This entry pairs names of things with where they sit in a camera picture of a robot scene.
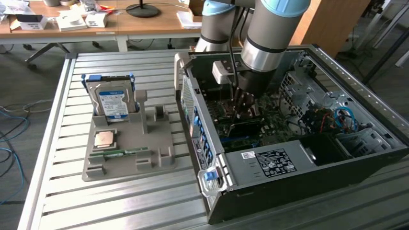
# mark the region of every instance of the white box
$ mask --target white box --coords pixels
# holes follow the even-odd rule
[[[60,31],[87,29],[84,19],[79,15],[64,15],[56,18]]]
[[[47,25],[47,17],[44,15],[16,14],[21,30],[44,30]]]
[[[85,18],[85,24],[89,27],[105,27],[107,18],[108,17],[105,13],[88,14]]]

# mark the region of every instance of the metal work table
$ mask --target metal work table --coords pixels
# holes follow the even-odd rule
[[[67,57],[20,230],[394,229],[409,222],[406,157],[360,185],[208,225],[173,96],[173,56],[177,52],[187,50]],[[84,182],[81,171],[93,107],[80,75],[129,72],[136,76],[137,88],[148,90],[148,109],[157,104],[167,105],[177,168]]]

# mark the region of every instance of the black round base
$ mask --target black round base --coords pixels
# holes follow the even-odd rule
[[[127,9],[129,9],[127,10],[127,13],[131,14],[133,17],[139,18],[151,18],[159,15],[160,13],[159,8],[147,4],[143,5],[143,8],[140,7],[139,4],[135,4],[128,6]]]

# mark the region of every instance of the red cable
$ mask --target red cable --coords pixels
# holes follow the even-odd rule
[[[320,133],[323,133],[323,129],[324,129],[324,123],[325,123],[325,117],[329,116],[331,114],[325,114],[323,117],[323,123],[321,123],[321,130]]]

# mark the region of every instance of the white label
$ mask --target white label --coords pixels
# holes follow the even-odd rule
[[[97,35],[113,35],[115,32],[96,32]]]
[[[241,153],[243,159],[253,158],[256,157],[255,152],[243,152]]]
[[[123,90],[119,91],[104,91],[100,92],[100,99],[105,116],[117,119],[128,116],[127,103],[123,101],[125,93]]]

